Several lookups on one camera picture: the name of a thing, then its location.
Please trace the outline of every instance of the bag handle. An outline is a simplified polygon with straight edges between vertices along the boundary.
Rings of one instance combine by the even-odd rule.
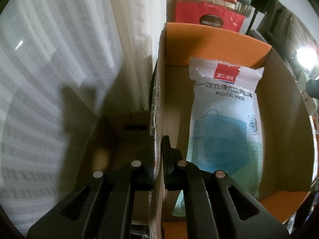
[[[223,1],[224,1],[224,13],[223,13],[223,18],[224,18],[226,10],[228,10],[228,9],[226,8],[226,1],[225,0],[223,0]],[[208,7],[214,7],[213,5],[208,5],[206,0],[204,0],[204,5],[208,6]]]

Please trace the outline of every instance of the cardboard divider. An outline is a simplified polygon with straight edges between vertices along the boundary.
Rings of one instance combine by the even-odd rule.
[[[157,96],[159,126],[164,120],[163,135],[170,136],[171,146],[181,150],[186,158],[194,100],[194,81],[189,78],[187,67],[191,56],[264,67],[256,89],[264,149],[259,200],[278,191],[301,191],[299,196],[306,195],[314,164],[311,124],[300,91],[279,55],[259,40],[209,26],[167,23],[166,31],[166,39],[162,37],[160,41],[166,50],[159,53]],[[172,216],[178,194],[165,191],[163,221],[185,220]],[[287,199],[290,196],[283,194],[281,199],[285,195]],[[297,209],[302,201],[301,196],[291,201],[294,205],[287,211],[282,209],[280,219],[289,218],[291,209]],[[274,209],[279,202],[267,201],[267,207]]]
[[[150,115],[150,111],[142,111],[102,116],[83,149],[76,184],[94,171],[118,170],[134,160],[152,164],[154,156],[149,151],[153,142],[150,137]],[[127,126],[133,126],[133,129],[128,130]],[[133,223],[148,224],[148,194],[148,191],[135,192]]]
[[[292,216],[298,210],[308,194],[308,191],[278,191],[260,203],[284,223],[287,221],[287,216]]]
[[[167,65],[187,66],[190,57],[199,57],[259,68],[271,48],[269,44],[225,29],[167,23]]]

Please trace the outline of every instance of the medical mask package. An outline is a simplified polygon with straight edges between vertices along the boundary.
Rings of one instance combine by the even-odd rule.
[[[258,198],[263,165],[256,86],[264,68],[190,58],[195,80],[186,160],[201,170],[223,170]],[[185,216],[183,192],[173,216]]]

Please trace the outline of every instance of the white curtain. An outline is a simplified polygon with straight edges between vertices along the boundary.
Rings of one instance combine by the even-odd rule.
[[[148,108],[166,0],[10,0],[0,15],[0,204],[17,229],[74,187],[97,117]]]

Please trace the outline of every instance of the blue face mask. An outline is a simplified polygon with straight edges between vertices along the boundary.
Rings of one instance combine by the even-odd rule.
[[[195,121],[192,162],[201,170],[223,170],[229,175],[250,161],[246,142],[247,124],[218,114]]]

